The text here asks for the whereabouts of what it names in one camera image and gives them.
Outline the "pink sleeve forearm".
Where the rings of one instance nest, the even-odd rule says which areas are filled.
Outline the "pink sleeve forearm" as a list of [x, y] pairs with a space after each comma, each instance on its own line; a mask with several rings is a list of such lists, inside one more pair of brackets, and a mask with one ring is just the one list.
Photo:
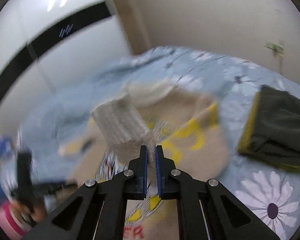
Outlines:
[[17, 220], [9, 201], [0, 206], [0, 239], [21, 239], [31, 229], [29, 224]]

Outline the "person's left hand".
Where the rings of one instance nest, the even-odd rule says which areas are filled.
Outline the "person's left hand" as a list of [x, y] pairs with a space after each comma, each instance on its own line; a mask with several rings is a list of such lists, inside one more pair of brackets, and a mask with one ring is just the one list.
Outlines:
[[33, 204], [33, 212], [31, 212], [26, 205], [14, 200], [13, 202], [11, 202], [10, 211], [21, 223], [25, 223], [25, 215], [31, 216], [35, 222], [39, 222], [47, 216], [47, 210], [43, 200], [40, 200]]

